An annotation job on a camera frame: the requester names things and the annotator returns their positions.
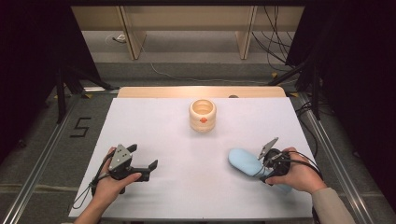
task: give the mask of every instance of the metal frame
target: metal frame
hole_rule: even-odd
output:
[[[309,99],[305,93],[301,93],[300,100],[302,104],[309,102]],[[324,130],[320,120],[317,120],[315,118],[315,115],[311,111],[308,111],[307,114],[312,126],[314,127],[314,131],[320,143],[323,145],[326,156],[329,159],[329,162],[332,165],[332,168],[334,169],[334,172],[341,183],[341,187],[343,188],[344,193],[347,196],[349,203],[355,212],[359,223],[374,224],[373,218],[368,211],[366,203],[359,194],[356,186],[353,184],[352,179],[347,173],[347,169],[339,158],[335,148],[332,145],[332,141],[326,134],[326,131]]]

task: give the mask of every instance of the gray floor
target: gray floor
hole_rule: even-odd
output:
[[[273,72],[282,74],[281,71],[273,69],[268,64],[267,54],[254,40],[250,45],[248,59],[240,60],[233,33],[150,32],[145,41],[145,52],[137,61],[130,60],[125,44],[111,40],[112,36],[117,37],[120,34],[121,32],[84,32],[102,79],[114,86],[262,85],[272,79]],[[288,35],[283,34],[282,38],[285,43],[290,42]],[[277,55],[282,55],[277,45],[273,45],[272,50]],[[277,62],[274,58],[270,58],[269,61],[276,68],[288,69],[287,66]],[[282,87],[286,91],[293,91],[292,84],[293,78]],[[84,82],[84,85],[92,86],[90,82]],[[21,186],[29,178],[43,148],[46,148],[46,144],[56,128],[58,112],[54,95],[55,93],[48,98],[48,108],[42,109],[30,132],[24,136],[27,146],[14,148],[0,165],[0,217],[7,214],[7,210],[10,209],[20,192]],[[111,100],[117,95],[107,92],[89,96],[73,96],[67,99],[68,103],[76,102],[76,105],[71,110],[62,136],[50,154],[44,172],[39,177],[35,190],[24,207],[18,223],[73,222],[68,218],[69,208],[76,197]],[[301,106],[299,97],[290,99],[295,108]],[[328,107],[322,107],[320,110],[321,123],[336,148],[337,154],[342,159],[354,186],[363,198],[373,223],[396,223],[395,213],[368,174],[364,164],[359,158],[352,155],[353,146],[337,117]],[[72,138],[71,135],[82,134],[81,130],[75,130],[79,118],[91,118],[83,120],[81,123],[89,127],[89,130],[85,137]],[[307,116],[304,116],[303,119],[312,130]],[[314,138],[307,129],[303,128],[303,130],[311,148],[315,148]],[[347,194],[321,144],[318,146],[316,160],[324,174],[326,183],[338,192],[351,214],[356,218]],[[307,224],[311,222],[311,220],[266,221],[267,224]],[[103,223],[121,222],[108,220]]]

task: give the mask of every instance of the blue soft object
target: blue soft object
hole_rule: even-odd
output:
[[[228,154],[228,160],[233,167],[249,176],[260,178],[271,173],[270,170],[263,168],[262,162],[259,161],[256,156],[242,148],[231,149]],[[277,186],[285,192],[291,191],[291,187],[288,185]]]

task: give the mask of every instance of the human hand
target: human hand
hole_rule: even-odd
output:
[[[294,147],[289,147],[283,151],[288,151],[291,160],[304,161],[309,163],[309,160],[299,155]],[[306,165],[292,162],[290,164],[289,172],[282,176],[273,176],[265,180],[266,184],[286,184],[299,191],[305,191],[310,194],[319,189],[326,189],[326,184],[322,181],[320,176]]]
[[[110,154],[116,148],[112,147],[108,153]],[[108,166],[111,159],[108,159],[101,170],[102,173],[108,173]],[[96,192],[79,217],[74,222],[75,224],[95,224],[98,223],[102,214],[106,209],[117,199],[120,191],[127,185],[135,182],[142,174],[136,173],[128,175],[122,180],[115,180],[111,176],[107,176],[99,180],[96,186]]]
[[[113,152],[115,149],[115,147],[112,147],[108,151],[107,155]],[[102,168],[101,174],[108,173],[108,166],[110,165],[110,163],[111,158],[106,161],[105,165]],[[122,180],[113,179],[111,176],[101,179],[96,186],[96,192],[92,200],[102,205],[111,205],[119,196],[120,191],[126,186],[135,182],[141,175],[142,174],[140,173],[128,175]]]

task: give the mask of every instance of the white tabletop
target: white tabletop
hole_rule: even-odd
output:
[[[149,182],[133,183],[103,218],[121,220],[265,220],[312,217],[308,193],[285,193],[248,177],[228,162],[233,147],[259,155],[274,137],[278,149],[296,147],[313,159],[289,98],[210,98],[216,127],[198,133],[189,124],[190,98],[118,98],[108,111],[78,195],[111,147],[137,144],[132,166],[158,160]],[[79,209],[78,217],[91,193]]]

